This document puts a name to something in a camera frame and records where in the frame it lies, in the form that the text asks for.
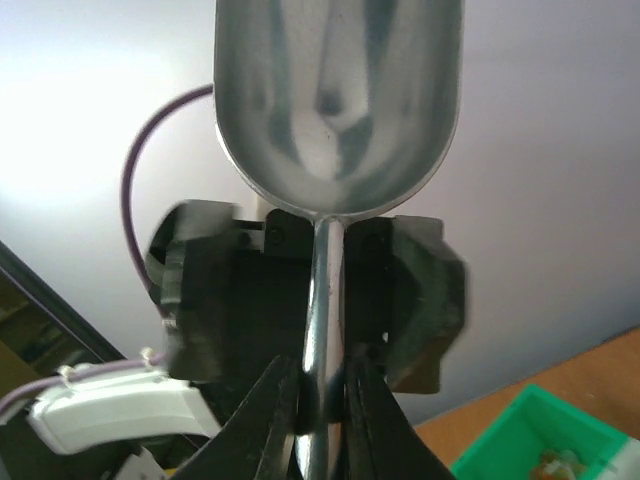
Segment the metal scoop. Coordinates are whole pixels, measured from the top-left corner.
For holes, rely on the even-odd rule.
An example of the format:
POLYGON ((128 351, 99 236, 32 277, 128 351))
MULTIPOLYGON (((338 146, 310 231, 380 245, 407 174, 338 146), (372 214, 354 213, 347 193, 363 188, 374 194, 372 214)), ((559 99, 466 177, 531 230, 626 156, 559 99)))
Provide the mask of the metal scoop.
POLYGON ((219 141, 246 183, 314 228, 295 458, 341 472, 344 236, 415 195, 455 133, 460 1, 219 1, 219 141))

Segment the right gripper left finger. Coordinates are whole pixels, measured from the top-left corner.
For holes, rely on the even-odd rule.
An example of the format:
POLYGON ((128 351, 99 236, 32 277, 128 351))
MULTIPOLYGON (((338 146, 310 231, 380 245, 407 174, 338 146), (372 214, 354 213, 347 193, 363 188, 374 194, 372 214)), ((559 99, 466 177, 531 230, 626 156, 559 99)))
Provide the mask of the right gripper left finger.
POLYGON ((173 475, 182 480, 285 479, 298 399, 297 363, 278 356, 222 430, 173 475))

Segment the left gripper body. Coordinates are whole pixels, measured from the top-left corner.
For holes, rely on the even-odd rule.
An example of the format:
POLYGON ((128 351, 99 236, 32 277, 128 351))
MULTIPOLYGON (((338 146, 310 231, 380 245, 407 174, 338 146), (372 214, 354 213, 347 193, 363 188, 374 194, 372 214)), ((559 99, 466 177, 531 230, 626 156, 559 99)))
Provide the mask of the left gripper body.
MULTIPOLYGON (((262 234, 259 249, 233 258, 227 298, 225 344, 230 351, 217 399, 241 400, 271 360, 302 355, 310 286, 313 227, 280 209, 249 232, 262 234)), ((384 371, 391 328, 392 222, 381 217, 348 227, 345 233, 346 350, 369 357, 384 371)))

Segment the green plastic bin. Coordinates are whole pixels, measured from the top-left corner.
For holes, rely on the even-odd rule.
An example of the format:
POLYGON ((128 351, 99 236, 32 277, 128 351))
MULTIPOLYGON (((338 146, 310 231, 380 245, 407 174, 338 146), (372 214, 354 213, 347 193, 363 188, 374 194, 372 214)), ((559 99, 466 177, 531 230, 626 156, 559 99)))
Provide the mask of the green plastic bin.
POLYGON ((637 479, 639 441, 529 385, 454 462, 457 479, 529 479, 542 456, 580 464, 576 479, 637 479))

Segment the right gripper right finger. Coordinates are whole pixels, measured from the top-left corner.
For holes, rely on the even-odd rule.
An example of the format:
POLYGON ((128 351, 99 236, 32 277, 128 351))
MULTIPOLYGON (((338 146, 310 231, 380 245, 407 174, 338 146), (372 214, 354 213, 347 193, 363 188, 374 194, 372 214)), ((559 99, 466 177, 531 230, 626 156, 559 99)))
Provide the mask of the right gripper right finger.
POLYGON ((346 367, 345 448, 346 479, 454 477, 420 439, 379 370, 366 358, 346 367))

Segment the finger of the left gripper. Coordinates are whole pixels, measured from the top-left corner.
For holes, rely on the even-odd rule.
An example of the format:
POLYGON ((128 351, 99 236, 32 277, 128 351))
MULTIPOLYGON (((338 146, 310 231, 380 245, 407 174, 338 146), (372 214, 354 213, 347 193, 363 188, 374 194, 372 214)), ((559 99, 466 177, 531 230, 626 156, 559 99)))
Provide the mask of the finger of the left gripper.
POLYGON ((231 203, 178 203, 160 221, 147 249, 149 296, 163 314, 165 364, 173 378, 212 382, 223 373, 234 216, 231 203))
POLYGON ((436 218, 395 217, 392 254, 387 383, 397 393, 437 393, 442 359, 466 321, 466 264, 436 218))

